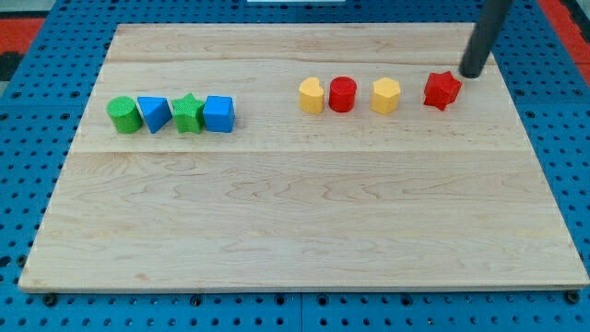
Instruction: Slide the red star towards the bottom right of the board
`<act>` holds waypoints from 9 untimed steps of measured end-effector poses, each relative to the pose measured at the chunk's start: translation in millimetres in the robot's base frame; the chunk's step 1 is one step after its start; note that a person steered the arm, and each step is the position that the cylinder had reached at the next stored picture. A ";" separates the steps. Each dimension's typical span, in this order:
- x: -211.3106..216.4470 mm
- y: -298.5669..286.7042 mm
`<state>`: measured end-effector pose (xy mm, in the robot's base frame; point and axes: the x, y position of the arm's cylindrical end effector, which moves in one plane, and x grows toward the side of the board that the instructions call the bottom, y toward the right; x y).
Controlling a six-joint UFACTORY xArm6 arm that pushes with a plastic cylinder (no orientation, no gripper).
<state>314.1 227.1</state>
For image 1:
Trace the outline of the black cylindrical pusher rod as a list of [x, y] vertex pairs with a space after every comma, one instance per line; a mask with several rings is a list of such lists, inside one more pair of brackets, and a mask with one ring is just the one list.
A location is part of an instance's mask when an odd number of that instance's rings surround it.
[[512, 5], [513, 0], [485, 1], [458, 67], [462, 77], [480, 76]]

